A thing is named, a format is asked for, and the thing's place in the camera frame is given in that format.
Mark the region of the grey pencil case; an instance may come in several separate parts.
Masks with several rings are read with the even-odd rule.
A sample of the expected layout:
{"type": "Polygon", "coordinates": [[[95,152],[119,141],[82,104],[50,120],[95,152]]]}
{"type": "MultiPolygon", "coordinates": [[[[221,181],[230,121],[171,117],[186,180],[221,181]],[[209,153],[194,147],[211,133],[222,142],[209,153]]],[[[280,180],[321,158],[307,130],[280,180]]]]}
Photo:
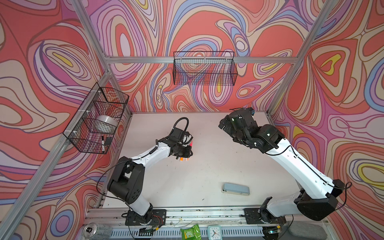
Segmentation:
{"type": "Polygon", "coordinates": [[[232,184],[232,183],[224,183],[221,188],[222,193],[232,194],[232,195],[241,195],[241,196],[249,196],[250,188],[244,185],[232,184]]]}

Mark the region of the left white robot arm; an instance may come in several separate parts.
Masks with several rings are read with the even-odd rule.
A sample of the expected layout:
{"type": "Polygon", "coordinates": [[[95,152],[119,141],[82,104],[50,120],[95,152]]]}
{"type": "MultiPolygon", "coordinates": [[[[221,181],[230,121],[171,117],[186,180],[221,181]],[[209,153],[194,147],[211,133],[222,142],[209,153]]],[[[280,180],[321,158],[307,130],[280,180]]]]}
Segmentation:
{"type": "Polygon", "coordinates": [[[137,215],[150,216],[153,206],[142,196],[146,170],[170,156],[177,159],[191,157],[192,140],[188,131],[173,128],[168,136],[156,140],[155,145],[144,153],[133,158],[121,157],[108,182],[108,191],[137,215]]]}

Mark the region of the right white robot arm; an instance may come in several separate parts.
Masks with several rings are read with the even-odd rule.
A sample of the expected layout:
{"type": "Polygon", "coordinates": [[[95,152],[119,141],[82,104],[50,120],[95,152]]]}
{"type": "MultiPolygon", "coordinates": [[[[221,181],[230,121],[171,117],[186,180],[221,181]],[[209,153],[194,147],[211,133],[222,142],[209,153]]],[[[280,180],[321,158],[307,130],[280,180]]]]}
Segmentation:
{"type": "Polygon", "coordinates": [[[346,189],[341,180],[333,180],[315,168],[275,126],[258,126],[253,108],[234,109],[219,123],[233,142],[257,149],[282,166],[301,186],[287,197],[268,197],[258,210],[264,223],[286,215],[303,215],[321,221],[337,210],[338,196],[346,189]]]}

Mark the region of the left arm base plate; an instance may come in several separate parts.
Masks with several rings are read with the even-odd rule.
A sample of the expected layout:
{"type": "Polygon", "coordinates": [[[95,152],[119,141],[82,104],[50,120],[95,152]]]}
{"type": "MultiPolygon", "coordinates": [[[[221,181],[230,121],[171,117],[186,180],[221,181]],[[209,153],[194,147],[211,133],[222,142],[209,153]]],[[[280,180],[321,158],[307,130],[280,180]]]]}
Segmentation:
{"type": "Polygon", "coordinates": [[[125,225],[126,226],[162,226],[166,223],[167,210],[154,209],[149,210],[143,216],[137,214],[133,210],[127,212],[125,225]]]}

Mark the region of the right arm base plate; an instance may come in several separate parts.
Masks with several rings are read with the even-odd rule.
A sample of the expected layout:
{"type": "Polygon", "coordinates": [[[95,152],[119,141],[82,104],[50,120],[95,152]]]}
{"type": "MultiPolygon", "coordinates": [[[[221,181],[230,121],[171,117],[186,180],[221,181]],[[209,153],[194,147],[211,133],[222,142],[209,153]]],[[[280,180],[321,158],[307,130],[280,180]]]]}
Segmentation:
{"type": "Polygon", "coordinates": [[[259,208],[245,208],[242,217],[246,219],[248,225],[256,224],[278,224],[284,225],[287,223],[285,217],[274,217],[273,215],[261,211],[259,208]]]}

